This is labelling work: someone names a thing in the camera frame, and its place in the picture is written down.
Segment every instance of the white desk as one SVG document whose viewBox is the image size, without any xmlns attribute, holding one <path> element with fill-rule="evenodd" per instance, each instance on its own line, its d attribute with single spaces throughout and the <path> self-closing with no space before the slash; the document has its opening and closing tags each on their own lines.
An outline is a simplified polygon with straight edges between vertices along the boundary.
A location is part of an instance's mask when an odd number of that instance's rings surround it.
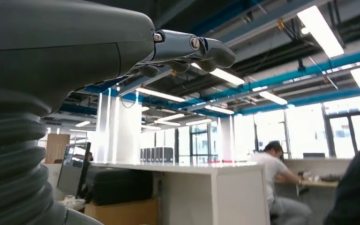
<svg viewBox="0 0 360 225">
<path fill-rule="evenodd" d="M 93 164 L 163 172 L 165 225 L 269 225 L 264 167 Z"/>
</svg>

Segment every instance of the bolt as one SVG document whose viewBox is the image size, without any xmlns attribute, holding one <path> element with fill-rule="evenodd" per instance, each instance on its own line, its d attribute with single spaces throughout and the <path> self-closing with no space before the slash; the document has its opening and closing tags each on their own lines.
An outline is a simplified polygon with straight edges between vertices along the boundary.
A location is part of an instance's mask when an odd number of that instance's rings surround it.
<svg viewBox="0 0 360 225">
<path fill-rule="evenodd" d="M 196 37 L 192 37 L 190 40 L 191 43 L 191 48 L 194 50 L 198 50 L 199 49 L 199 40 Z"/>
<path fill-rule="evenodd" d="M 162 38 L 162 35 L 161 34 L 154 34 L 154 41 L 155 42 L 162 42 L 163 41 L 163 38 Z"/>
</svg>

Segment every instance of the white t-shirt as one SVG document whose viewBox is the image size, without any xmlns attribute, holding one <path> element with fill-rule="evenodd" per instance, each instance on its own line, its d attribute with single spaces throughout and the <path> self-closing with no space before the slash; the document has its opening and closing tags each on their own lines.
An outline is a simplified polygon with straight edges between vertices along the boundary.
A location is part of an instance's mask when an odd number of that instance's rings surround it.
<svg viewBox="0 0 360 225">
<path fill-rule="evenodd" d="M 276 175 L 280 173 L 284 173 L 289 169 L 286 167 L 286 165 L 283 162 L 281 162 L 281 160 L 265 152 L 256 153 L 252 155 L 250 161 L 264 165 L 265 175 L 267 180 L 267 197 L 268 200 L 273 199 L 275 194 L 274 185 L 275 185 Z"/>
</svg>

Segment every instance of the black bag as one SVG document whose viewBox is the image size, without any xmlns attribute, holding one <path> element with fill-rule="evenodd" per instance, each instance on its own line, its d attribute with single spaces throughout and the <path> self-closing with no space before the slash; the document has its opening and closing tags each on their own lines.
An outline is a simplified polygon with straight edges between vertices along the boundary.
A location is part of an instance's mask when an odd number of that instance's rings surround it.
<svg viewBox="0 0 360 225">
<path fill-rule="evenodd" d="M 153 178 L 151 171 L 90 167 L 86 186 L 88 199 L 96 205 L 111 205 L 150 199 Z"/>
</svg>

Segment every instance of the robotic arm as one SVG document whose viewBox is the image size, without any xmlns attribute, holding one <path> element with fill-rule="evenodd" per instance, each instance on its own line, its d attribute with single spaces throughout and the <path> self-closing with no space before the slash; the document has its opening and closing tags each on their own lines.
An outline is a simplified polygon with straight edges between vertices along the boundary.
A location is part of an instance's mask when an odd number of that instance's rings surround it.
<svg viewBox="0 0 360 225">
<path fill-rule="evenodd" d="M 81 0 L 0 0 L 0 225 L 99 224 L 53 202 L 40 123 L 69 92 L 190 63 L 212 71 L 235 54 L 219 41 L 156 31 L 146 15 Z"/>
</svg>

